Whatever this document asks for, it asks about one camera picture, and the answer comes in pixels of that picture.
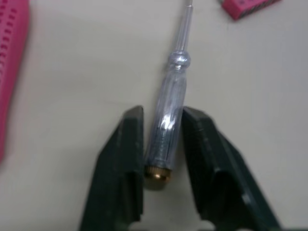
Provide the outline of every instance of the black plastic jaw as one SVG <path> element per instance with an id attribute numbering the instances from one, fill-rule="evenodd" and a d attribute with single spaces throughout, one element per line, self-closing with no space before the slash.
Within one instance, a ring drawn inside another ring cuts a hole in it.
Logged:
<path id="1" fill-rule="evenodd" d="M 143 203 L 143 109 L 124 113 L 101 151 L 80 231 L 127 231 Z"/>
<path id="2" fill-rule="evenodd" d="M 240 153 L 201 111 L 185 107 L 185 156 L 201 219 L 217 231 L 280 229 Z"/>

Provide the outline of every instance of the screwdriver tip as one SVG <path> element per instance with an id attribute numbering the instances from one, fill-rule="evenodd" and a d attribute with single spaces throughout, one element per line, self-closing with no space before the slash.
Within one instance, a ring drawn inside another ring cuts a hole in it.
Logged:
<path id="1" fill-rule="evenodd" d="M 192 6 L 193 5 L 193 0 L 186 0 L 185 6 Z"/>

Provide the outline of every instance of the beige surface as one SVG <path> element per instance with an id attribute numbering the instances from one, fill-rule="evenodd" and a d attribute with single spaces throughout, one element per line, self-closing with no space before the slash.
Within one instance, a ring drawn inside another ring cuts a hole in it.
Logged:
<path id="1" fill-rule="evenodd" d="M 237 23 L 215 0 L 193 4 L 185 104 L 239 147 L 282 224 L 308 227 L 308 1 Z M 77 230 L 96 156 L 123 111 L 142 104 L 148 134 L 180 5 L 31 2 L 0 167 L 1 231 Z M 211 227 L 196 214 L 182 156 L 175 172 L 165 191 L 145 191 L 133 229 Z"/>

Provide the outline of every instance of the brass end cap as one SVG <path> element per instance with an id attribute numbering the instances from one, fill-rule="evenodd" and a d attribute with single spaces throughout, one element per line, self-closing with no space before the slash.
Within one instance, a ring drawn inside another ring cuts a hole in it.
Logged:
<path id="1" fill-rule="evenodd" d="M 167 183 L 171 177 L 171 170 L 166 168 L 146 166 L 144 169 L 144 176 L 150 180 Z"/>

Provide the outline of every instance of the transparent screwdriver handle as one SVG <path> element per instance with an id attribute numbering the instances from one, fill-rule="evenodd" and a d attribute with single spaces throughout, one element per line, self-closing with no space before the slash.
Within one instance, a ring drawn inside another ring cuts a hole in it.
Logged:
<path id="1" fill-rule="evenodd" d="M 192 11 L 192 1 L 189 1 L 185 6 L 175 50 L 169 56 L 167 76 L 156 107 L 145 159 L 146 166 L 155 169 L 173 168 L 186 91 L 186 68 L 190 65 L 186 48 Z"/>

